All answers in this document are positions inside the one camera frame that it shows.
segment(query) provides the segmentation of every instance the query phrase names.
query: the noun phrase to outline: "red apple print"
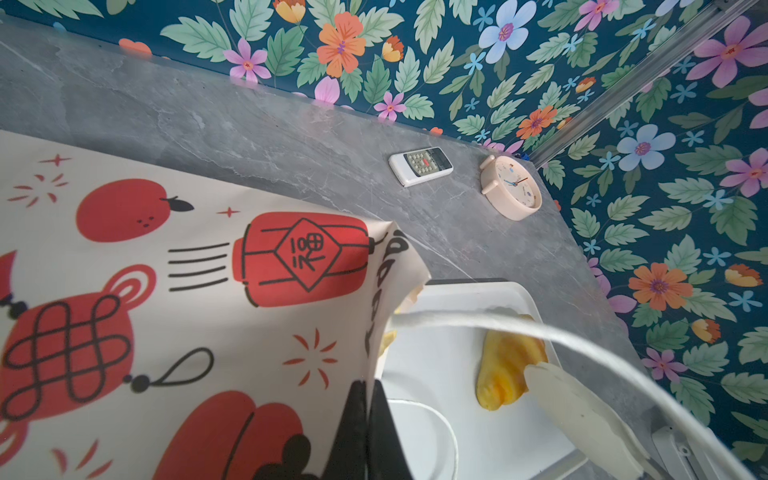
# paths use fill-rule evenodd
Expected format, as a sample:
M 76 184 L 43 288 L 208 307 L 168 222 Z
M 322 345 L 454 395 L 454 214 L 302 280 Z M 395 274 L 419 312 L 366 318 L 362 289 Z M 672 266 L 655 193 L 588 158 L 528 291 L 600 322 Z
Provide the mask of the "red apple print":
M 80 203 L 78 230 L 94 242 L 121 242 L 153 232 L 171 211 L 193 210 L 176 197 L 167 198 L 162 185 L 131 178 L 102 185 Z

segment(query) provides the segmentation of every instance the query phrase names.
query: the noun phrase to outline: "floral wallpaper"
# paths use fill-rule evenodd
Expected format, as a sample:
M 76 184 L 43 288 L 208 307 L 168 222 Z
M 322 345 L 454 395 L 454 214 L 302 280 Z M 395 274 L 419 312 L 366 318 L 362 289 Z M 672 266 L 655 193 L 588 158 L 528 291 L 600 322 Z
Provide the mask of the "floral wallpaper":
M 542 170 L 652 378 L 763 479 L 766 21 L 740 16 Z

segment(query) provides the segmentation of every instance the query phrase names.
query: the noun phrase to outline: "pink flower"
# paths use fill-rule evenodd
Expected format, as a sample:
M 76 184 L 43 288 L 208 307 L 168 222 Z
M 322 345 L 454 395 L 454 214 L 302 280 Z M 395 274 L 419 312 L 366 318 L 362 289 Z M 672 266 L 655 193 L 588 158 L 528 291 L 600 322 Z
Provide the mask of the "pink flower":
M 768 23 L 755 28 L 752 33 L 744 37 L 749 28 L 750 20 L 742 15 L 731 22 L 725 29 L 726 45 L 710 38 L 696 47 L 694 55 L 699 58 L 712 58 L 702 61 L 691 68 L 686 79 L 698 80 L 699 78 L 704 78 L 717 68 L 715 75 L 712 77 L 712 83 L 716 87 L 722 88 L 736 77 L 738 71 L 736 60 L 747 67 L 758 67 L 768 63 L 767 47 L 750 48 L 768 40 Z
M 667 375 L 667 378 L 672 383 L 680 383 L 680 377 L 675 372 L 685 372 L 688 370 L 688 367 L 682 363 L 672 361 L 674 360 L 674 352 L 672 350 L 664 350 L 661 353 L 661 357 L 659 357 L 659 352 L 650 347 L 645 350 L 645 353 L 650 358 L 642 359 L 641 362 L 647 368 L 654 369 L 651 373 L 654 380 L 661 380 L 664 378 L 664 375 Z
M 234 50 L 224 50 L 224 57 L 230 62 L 237 64 L 236 67 L 230 69 L 230 76 L 234 78 L 242 78 L 252 81 L 253 83 L 259 83 L 259 79 L 256 78 L 259 75 L 261 78 L 271 78 L 272 74 L 266 67 L 262 67 L 260 64 L 266 61 L 266 50 L 256 50 L 253 56 L 250 54 L 250 45 L 241 38 L 237 42 L 238 54 Z
M 758 90 L 750 95 L 750 102 L 757 107 L 765 107 L 768 105 L 768 88 Z M 763 110 L 759 114 L 755 115 L 752 119 L 750 128 L 765 128 L 768 127 L 768 110 Z
M 721 187 L 735 187 L 741 184 L 741 194 L 745 197 L 752 197 L 760 191 L 760 186 L 768 187 L 768 151 L 765 148 L 758 148 L 750 155 L 750 164 L 739 159 L 728 160 L 725 168 L 736 175 L 728 175 L 720 182 Z
M 379 118 L 389 118 L 389 120 L 395 121 L 397 114 L 406 111 L 406 106 L 400 104 L 403 97 L 403 94 L 397 94 L 393 100 L 392 94 L 386 92 L 384 94 L 384 102 L 373 105 L 373 109 L 382 112 L 379 114 Z
M 600 24 L 600 20 L 603 17 L 607 17 L 609 13 L 613 13 L 619 8 L 619 0 L 589 0 L 579 7 L 578 12 L 583 15 L 581 20 L 576 24 L 574 31 L 579 31 L 584 28 L 587 23 L 589 24 L 590 31 L 595 30 Z

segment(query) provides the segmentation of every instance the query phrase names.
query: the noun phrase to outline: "blue flower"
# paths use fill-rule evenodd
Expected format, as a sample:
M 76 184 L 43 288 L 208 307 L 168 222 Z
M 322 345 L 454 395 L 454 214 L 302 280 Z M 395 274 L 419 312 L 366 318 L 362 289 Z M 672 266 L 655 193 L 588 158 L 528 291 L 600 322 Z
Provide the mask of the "blue flower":
M 637 30 L 633 31 L 632 35 L 634 35 L 634 38 L 632 40 L 634 41 L 634 40 L 638 40 L 638 39 L 641 39 L 641 38 L 645 38 L 648 35 L 648 32 L 653 30 L 654 27 L 656 26 L 655 23 L 651 23 L 652 21 L 653 21 L 653 19 L 649 18 L 648 20 L 646 20 L 645 25 L 643 25 L 641 28 L 638 28 Z
M 695 135 L 692 131 L 687 131 L 683 141 L 688 142 L 688 147 L 693 147 L 694 144 L 704 143 L 704 140 L 700 138 L 702 135 L 704 135 L 704 130 L 699 130 Z
M 598 241 L 594 238 L 590 242 L 584 242 L 584 251 L 589 252 L 590 255 L 594 255 L 595 250 L 603 250 L 597 245 Z
M 491 7 L 486 12 L 483 7 L 478 8 L 478 13 L 480 14 L 479 17 L 475 19 L 475 21 L 472 23 L 473 25 L 480 25 L 478 27 L 478 31 L 482 31 L 483 28 L 485 28 L 486 25 L 493 25 L 493 19 L 491 18 L 491 13 L 496 9 L 496 5 L 491 5 Z
M 732 204 L 733 198 L 723 198 L 723 195 L 725 195 L 725 190 L 718 190 L 715 192 L 714 197 L 712 195 L 707 195 L 704 197 L 704 200 L 708 200 L 702 207 L 712 207 L 714 205 L 715 209 L 722 210 L 724 204 Z
M 475 69 L 482 70 L 482 64 L 480 61 L 485 58 L 485 52 L 482 52 L 479 56 L 474 53 L 469 54 L 469 63 L 464 65 L 465 70 L 469 70 L 468 74 L 475 73 Z
M 723 258 L 730 257 L 730 253 L 728 252 L 720 253 L 717 247 L 712 247 L 712 253 L 705 253 L 704 256 L 706 258 L 712 259 L 707 262 L 707 265 L 714 265 L 714 263 L 717 262 L 718 265 L 725 266 L 725 262 L 723 261 Z
M 587 91 L 584 92 L 583 95 L 578 98 L 578 101 L 576 103 L 580 104 L 582 101 L 588 101 L 589 97 L 591 97 L 592 95 L 594 95 L 594 92 L 592 91 L 591 88 L 588 88 Z
M 477 98 L 475 98 L 475 97 L 472 97 L 472 99 L 469 101 L 469 103 L 464 105 L 464 108 L 466 108 L 466 109 L 467 109 L 467 111 L 470 111 L 470 110 L 475 110 L 475 107 L 476 107 L 476 106 L 477 106 L 479 103 L 480 103 L 480 102 L 479 102 L 479 101 L 477 101 Z
M 763 304 L 757 300 L 750 300 L 754 295 L 755 293 L 752 290 L 747 290 L 744 292 L 743 296 L 738 293 L 728 292 L 728 296 L 733 299 L 733 302 L 729 302 L 728 305 L 741 306 L 744 308 L 745 312 L 749 313 L 752 311 L 752 306 L 763 306 Z
M 677 97 L 677 103 L 681 104 L 683 103 L 683 100 L 686 98 L 695 98 L 696 93 L 692 90 L 696 88 L 696 86 L 699 84 L 699 82 L 695 81 L 694 83 L 688 85 L 687 87 L 683 87 L 683 85 L 678 85 L 674 89 L 677 90 L 676 94 L 672 94 L 670 98 Z
M 603 164 L 602 167 L 600 167 L 600 170 L 605 170 L 606 168 L 609 170 L 613 170 L 616 168 L 614 166 L 614 162 L 618 162 L 621 160 L 621 157 L 619 155 L 613 155 L 611 152 L 608 152 L 605 154 L 605 158 L 600 159 L 600 163 Z
M 684 60 L 680 60 L 674 65 L 674 70 L 672 73 L 682 73 L 686 74 L 688 73 L 688 68 L 693 68 L 696 66 L 695 61 L 691 61 L 691 55 L 688 55 Z
M 634 122 L 633 124 L 629 123 L 629 120 L 624 121 L 624 126 L 619 127 L 616 130 L 621 132 L 621 137 L 624 138 L 624 136 L 629 135 L 630 137 L 634 137 L 634 129 L 637 128 L 640 124 L 637 122 Z
M 600 195 L 592 195 L 591 197 L 587 196 L 587 205 L 590 207 L 596 207 L 598 204 L 602 204 L 603 201 L 598 198 Z
M 577 38 L 578 38 L 578 33 L 574 33 L 574 36 L 571 37 L 571 41 L 563 46 L 563 53 L 566 53 L 568 51 L 576 51 L 576 45 L 584 41 L 584 37 L 578 38 L 578 40 Z
M 491 133 L 489 130 L 485 130 L 484 128 L 480 130 L 480 133 L 475 135 L 475 140 L 477 141 L 483 141 L 486 138 L 488 138 L 488 134 Z

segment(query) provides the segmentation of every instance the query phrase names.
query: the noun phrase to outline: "yellow food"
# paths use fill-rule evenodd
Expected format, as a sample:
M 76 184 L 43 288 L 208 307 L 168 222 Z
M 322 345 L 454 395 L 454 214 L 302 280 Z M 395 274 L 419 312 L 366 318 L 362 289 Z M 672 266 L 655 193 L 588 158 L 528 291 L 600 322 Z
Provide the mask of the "yellow food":
M 480 406 L 498 410 L 528 391 L 523 371 L 547 361 L 544 342 L 530 336 L 489 330 L 485 334 L 476 395 Z

